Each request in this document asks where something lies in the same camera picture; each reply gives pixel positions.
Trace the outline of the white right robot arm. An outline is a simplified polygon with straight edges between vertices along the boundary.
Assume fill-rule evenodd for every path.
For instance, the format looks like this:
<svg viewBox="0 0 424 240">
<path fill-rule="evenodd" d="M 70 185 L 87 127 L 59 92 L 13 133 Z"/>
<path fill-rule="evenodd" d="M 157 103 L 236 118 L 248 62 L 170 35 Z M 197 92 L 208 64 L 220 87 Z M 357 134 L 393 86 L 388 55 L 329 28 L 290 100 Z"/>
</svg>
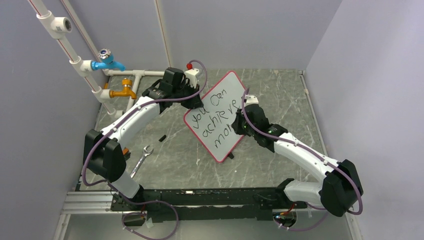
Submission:
<svg viewBox="0 0 424 240">
<path fill-rule="evenodd" d="M 356 166 L 348 159 L 338 161 L 321 154 L 286 128 L 271 124 L 257 103 L 237 110 L 231 127 L 237 135 L 252 137 L 259 146 L 288 158 L 316 179 L 316 182 L 284 181 L 282 190 L 275 194 L 280 207 L 304 202 L 336 217 L 363 212 L 363 187 Z"/>
</svg>

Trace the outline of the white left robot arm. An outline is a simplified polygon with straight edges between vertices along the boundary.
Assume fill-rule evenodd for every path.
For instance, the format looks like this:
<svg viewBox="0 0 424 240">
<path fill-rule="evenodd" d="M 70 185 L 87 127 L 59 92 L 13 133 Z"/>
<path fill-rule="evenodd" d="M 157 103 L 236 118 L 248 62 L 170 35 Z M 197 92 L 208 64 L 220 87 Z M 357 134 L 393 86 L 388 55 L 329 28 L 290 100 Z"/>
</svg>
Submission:
<svg viewBox="0 0 424 240">
<path fill-rule="evenodd" d="M 127 172 L 123 150 L 136 133 L 173 103 L 188 110 L 203 107 L 200 98 L 203 88 L 198 78 L 205 73 L 197 68 L 183 71 L 169 67 L 120 118 L 100 131 L 88 131 L 84 139 L 83 183 L 90 186 L 85 178 L 90 170 L 124 195 L 123 202 L 129 209 L 139 209 L 144 203 L 143 187 Z"/>
</svg>

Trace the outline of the black marker cap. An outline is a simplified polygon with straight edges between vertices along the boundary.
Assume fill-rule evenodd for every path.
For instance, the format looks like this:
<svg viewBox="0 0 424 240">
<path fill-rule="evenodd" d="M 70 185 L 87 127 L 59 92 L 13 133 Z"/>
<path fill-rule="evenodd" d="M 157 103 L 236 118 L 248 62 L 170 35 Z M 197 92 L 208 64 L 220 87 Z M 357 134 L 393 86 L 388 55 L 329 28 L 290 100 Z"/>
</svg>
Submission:
<svg viewBox="0 0 424 240">
<path fill-rule="evenodd" d="M 159 142 L 163 142 L 166 138 L 167 138 L 167 135 L 164 134 L 158 141 Z"/>
</svg>

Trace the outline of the pink framed whiteboard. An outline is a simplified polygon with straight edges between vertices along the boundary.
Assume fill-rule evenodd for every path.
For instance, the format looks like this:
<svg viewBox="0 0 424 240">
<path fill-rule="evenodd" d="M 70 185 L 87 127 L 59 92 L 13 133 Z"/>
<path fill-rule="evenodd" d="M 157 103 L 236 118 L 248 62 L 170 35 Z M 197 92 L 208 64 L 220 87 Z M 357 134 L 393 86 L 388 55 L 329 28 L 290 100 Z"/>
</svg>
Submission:
<svg viewBox="0 0 424 240">
<path fill-rule="evenodd" d="M 229 71 L 201 97 L 203 107 L 188 110 L 183 121 L 213 159 L 222 163 L 243 138 L 231 127 L 245 91 L 235 71 Z"/>
</svg>

